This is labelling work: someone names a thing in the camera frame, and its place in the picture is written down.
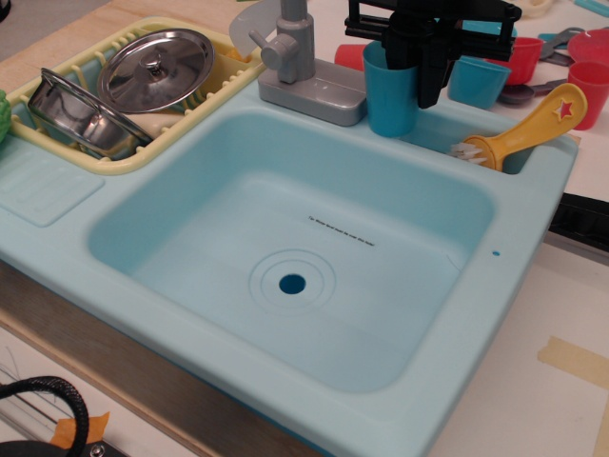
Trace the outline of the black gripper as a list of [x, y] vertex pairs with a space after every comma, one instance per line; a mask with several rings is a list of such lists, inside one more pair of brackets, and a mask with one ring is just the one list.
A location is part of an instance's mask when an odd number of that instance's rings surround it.
[[[350, 1], [344, 25], [349, 36], [379, 41], [390, 70], [419, 66], [418, 106], [428, 109], [438, 103], [459, 57], [509, 59], [521, 16], [506, 1]], [[463, 30], [463, 20], [501, 22], [501, 34]]]

